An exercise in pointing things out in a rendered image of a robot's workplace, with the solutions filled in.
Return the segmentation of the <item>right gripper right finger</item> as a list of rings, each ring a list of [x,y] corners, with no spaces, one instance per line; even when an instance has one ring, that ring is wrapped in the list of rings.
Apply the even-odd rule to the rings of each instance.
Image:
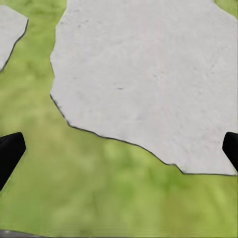
[[[222,149],[238,172],[238,134],[228,131]]]

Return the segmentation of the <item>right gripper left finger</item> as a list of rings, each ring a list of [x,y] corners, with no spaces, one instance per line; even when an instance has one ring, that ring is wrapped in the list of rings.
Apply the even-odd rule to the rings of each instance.
[[[25,151],[22,132],[0,137],[0,191]]]

